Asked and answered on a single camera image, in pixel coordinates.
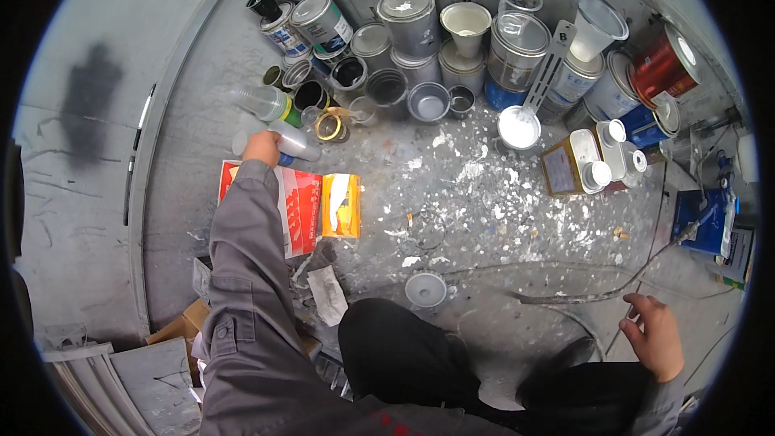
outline gray floor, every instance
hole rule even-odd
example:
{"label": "gray floor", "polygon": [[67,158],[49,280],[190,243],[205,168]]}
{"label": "gray floor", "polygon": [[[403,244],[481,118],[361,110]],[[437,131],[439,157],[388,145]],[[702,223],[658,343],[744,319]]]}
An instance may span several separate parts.
{"label": "gray floor", "polygon": [[[207,252],[218,172],[222,159],[233,158],[231,137],[239,122],[239,112],[225,101],[228,85],[257,81],[278,58],[243,0],[224,0],[191,52],[164,120],[151,179],[145,268],[153,329],[196,297],[191,258]],[[450,286],[447,300],[418,315],[463,335],[484,382],[482,398],[509,408],[532,363],[582,336],[584,329],[540,306],[521,306],[502,290],[545,295],[621,286],[666,243],[674,193],[691,188],[691,180],[672,164],[666,174],[664,164],[654,165],[639,189],[552,199],[538,155],[567,131],[544,128],[534,150],[502,156],[494,148],[495,118],[479,102],[464,122],[354,128],[347,143],[324,145],[320,161],[296,161],[293,167],[363,179],[361,239],[324,240],[309,268],[333,264],[351,300],[382,296],[406,306],[406,278],[420,270],[441,273]],[[614,237],[616,228],[628,237]],[[407,237],[422,240],[424,248]],[[419,260],[409,264],[415,256]],[[682,249],[665,254],[645,281],[653,286],[644,284],[639,291],[673,306],[686,371],[692,373],[736,323],[741,292],[723,293],[728,287],[718,285]],[[300,319],[335,352],[335,330],[323,328],[309,290],[296,289],[296,295]],[[623,301],[570,310],[596,332],[609,359],[633,359],[625,338],[617,336],[627,310]],[[731,340],[727,335],[711,351],[687,391],[712,378]]]}

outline black spray paint stain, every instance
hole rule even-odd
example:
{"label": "black spray paint stain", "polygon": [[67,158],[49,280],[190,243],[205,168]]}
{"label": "black spray paint stain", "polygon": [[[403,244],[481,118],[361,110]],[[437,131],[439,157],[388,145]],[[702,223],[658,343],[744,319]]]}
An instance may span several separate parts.
{"label": "black spray paint stain", "polygon": [[84,170],[102,157],[107,132],[99,120],[109,116],[121,75],[120,65],[111,61],[110,51],[102,43],[92,45],[84,64],[70,69],[59,123],[71,153],[67,161],[72,170]]}

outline person's right hand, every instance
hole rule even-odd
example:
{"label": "person's right hand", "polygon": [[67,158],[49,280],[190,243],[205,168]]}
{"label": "person's right hand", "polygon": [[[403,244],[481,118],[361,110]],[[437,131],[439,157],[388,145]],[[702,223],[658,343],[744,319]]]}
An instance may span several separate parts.
{"label": "person's right hand", "polygon": [[276,131],[264,130],[250,135],[243,152],[243,161],[261,160],[274,169],[280,161],[280,151],[277,150],[277,140],[280,134]]}
{"label": "person's right hand", "polygon": [[656,377],[656,382],[666,383],[676,378],[683,369],[683,352],[678,336],[678,324],[670,307],[653,296],[638,293],[624,295],[624,300],[633,305],[628,317],[637,321],[624,320],[619,328],[633,346],[635,355]]}

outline gray sleeve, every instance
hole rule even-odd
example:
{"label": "gray sleeve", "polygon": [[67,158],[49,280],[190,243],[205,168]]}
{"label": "gray sleeve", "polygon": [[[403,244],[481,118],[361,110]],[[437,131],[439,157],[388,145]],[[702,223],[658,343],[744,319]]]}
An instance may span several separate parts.
{"label": "gray sleeve", "polygon": [[202,434],[247,434],[336,398],[296,334],[277,196],[272,169],[245,161],[212,221]]}
{"label": "gray sleeve", "polygon": [[670,382],[650,384],[630,436],[664,436],[673,430],[683,404],[683,380],[681,372]]}

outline yellow tissue box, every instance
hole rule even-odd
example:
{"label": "yellow tissue box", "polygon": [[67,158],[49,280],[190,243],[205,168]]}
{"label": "yellow tissue box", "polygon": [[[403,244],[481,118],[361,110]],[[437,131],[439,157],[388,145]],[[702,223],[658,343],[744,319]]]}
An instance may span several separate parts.
{"label": "yellow tissue box", "polygon": [[323,237],[360,237],[360,177],[323,176]]}

